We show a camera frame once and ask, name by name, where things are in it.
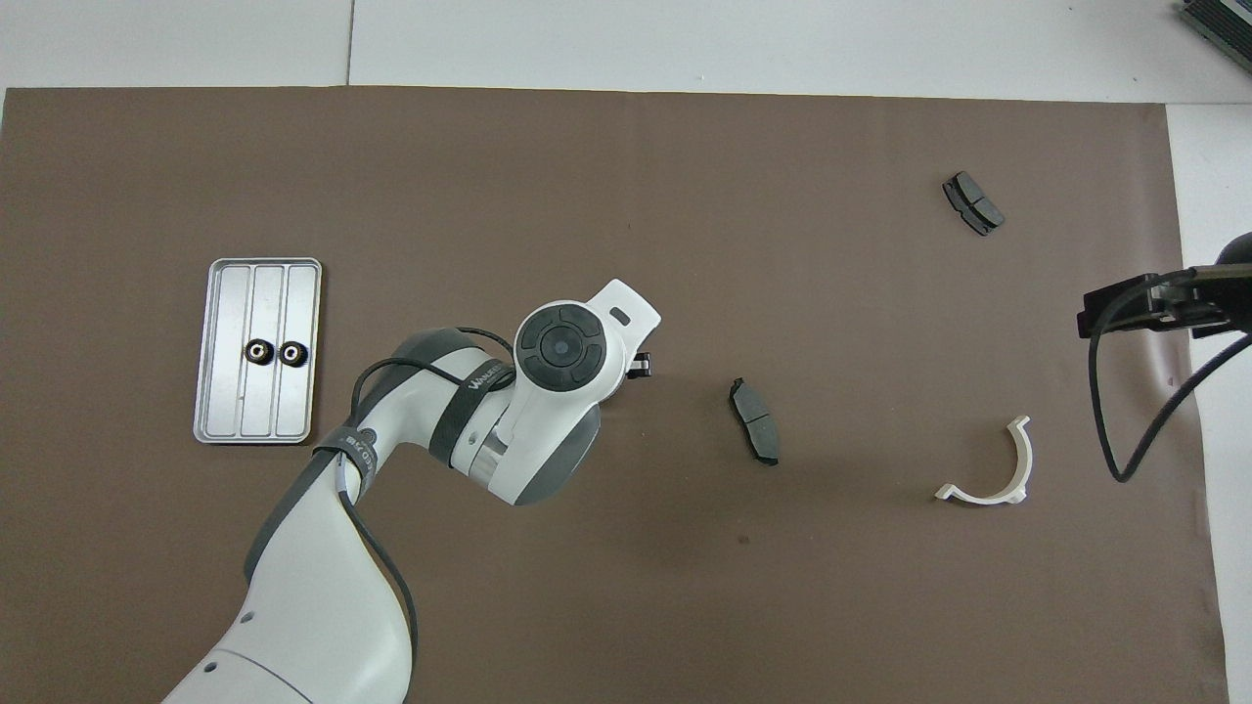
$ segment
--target brown mat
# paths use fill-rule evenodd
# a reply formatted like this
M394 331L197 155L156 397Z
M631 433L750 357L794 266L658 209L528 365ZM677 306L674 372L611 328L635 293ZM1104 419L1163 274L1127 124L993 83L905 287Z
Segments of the brown mat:
M363 512L418 599L414 701L1226 700L1194 406L1117 485L1074 334L1083 292L1179 264L1159 105L10 90L3 130L9 700L159 699L242 603L308 448L192 437L224 256L326 266L314 435L416 329L512 334L612 277L665 317L555 500L386 466ZM1124 455L1186 338L1106 352ZM1020 413L1024 504L931 499L1003 486Z

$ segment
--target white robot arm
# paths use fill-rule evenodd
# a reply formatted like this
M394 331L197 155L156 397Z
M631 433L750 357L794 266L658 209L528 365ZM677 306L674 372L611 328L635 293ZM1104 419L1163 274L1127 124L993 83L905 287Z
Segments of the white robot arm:
M402 701L416 630L406 629L352 505L402 442L507 504L551 496L591 447L598 403L660 322L615 279L586 303L531 313L517 333L516 370L454 328L406 341L371 368L381 375L364 397L364 376L358 382L348 421L322 441L257 536L234 624L165 701Z

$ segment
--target semicircular bracket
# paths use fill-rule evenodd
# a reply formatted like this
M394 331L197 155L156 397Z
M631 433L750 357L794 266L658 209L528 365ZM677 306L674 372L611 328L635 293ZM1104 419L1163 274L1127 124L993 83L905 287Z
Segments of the semicircular bracket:
M1009 433L1013 436L1013 443L1017 445L1018 450L1017 471L1013 472L1013 480L1009 481L1008 486L990 496L982 497L965 494L954 484L945 484L939 487L935 496L944 500L957 497L967 504L978 504L980 506L1020 504L1025 499L1025 482L1030 479L1030 470L1034 465L1034 450L1030 447L1030 437L1025 433L1025 423L1028 422L1030 422L1030 416L1018 416L1008 425Z

